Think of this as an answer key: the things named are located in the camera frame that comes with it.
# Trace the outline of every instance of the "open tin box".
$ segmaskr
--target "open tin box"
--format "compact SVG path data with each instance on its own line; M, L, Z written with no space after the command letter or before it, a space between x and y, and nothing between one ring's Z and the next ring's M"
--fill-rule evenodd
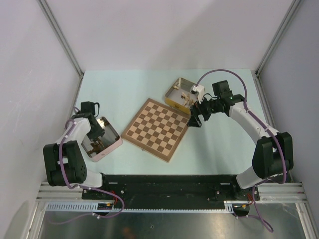
M190 94L191 88L195 85L194 82L185 78L179 77L175 83L169 88L165 94L165 103L172 106L188 115L190 115L191 100L197 101L197 97L194 94ZM190 101L185 104L185 99L182 95L190 97Z
M122 138L105 117L98 118L97 122L105 131L103 136L99 136L95 141L90 141L85 136L82 141L85 152L93 162L99 161L123 143Z

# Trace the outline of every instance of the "metal frame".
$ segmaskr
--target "metal frame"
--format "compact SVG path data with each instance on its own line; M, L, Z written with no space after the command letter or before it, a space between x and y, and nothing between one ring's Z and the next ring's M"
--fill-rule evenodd
M300 220L307 239L319 238L314 224L307 197L302 183L264 183L258 186L260 201L257 204L294 203L296 204ZM37 239L46 211L65 212L103 212L97 210L99 202L110 203L112 200L93 201L82 200L82 189L70 190L67 187L51 187L47 182L40 186L36 206L25 238ZM245 204L247 201L224 201L225 210L124 210L124 212L143 213L233 213L232 204Z
M294 16L296 15L301 3L303 2L303 0L293 0L293 2L291 3L284 19L282 20L282 22L280 23L280 26L278 28L278 30L275 33L274 38L272 39L265 55L263 56L261 62L259 63L257 70L256 70L256 74L257 76L260 75L260 73L262 72L262 70L264 69L266 63L268 62L268 60L270 59L270 57L272 56L274 50L276 49L278 43L280 42L281 38L283 37L283 35L285 34L289 24L291 23L291 21L293 20Z
M73 54L73 51L72 51L69 43L67 42L58 22L56 21L50 6L46 2L46 0L37 0L37 2L39 3L40 8L42 9L43 14L45 15L46 19L48 20L50 26L52 27L52 30L54 31L56 37L58 38L59 42L61 43L61 46L62 46L63 50L65 51L66 56L69 58L72 66L74 67L79 78L82 80L84 73L81 70L81 67L80 67L78 61L76 60L76 58Z

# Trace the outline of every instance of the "metal plate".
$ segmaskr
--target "metal plate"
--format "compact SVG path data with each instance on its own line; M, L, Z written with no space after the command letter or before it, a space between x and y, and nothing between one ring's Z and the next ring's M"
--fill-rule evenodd
M65 225L43 221L40 239L304 239L294 204L259 205L262 216L275 232L268 232L255 219L235 219L231 214L122 213L111 219L83 217ZM256 215L254 208L251 214ZM47 212L52 221L65 221L79 213Z

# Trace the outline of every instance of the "wooden chessboard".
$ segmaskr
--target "wooden chessboard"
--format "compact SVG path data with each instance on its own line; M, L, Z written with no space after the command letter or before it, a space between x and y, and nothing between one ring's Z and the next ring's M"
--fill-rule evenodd
M188 129L188 120L189 115L148 99L121 136L169 162Z

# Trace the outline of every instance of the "chessboard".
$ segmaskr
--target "chessboard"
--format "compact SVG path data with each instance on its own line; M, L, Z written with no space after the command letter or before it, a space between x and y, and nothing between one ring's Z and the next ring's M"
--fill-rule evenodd
M121 137L169 162L188 126L189 115L148 99Z

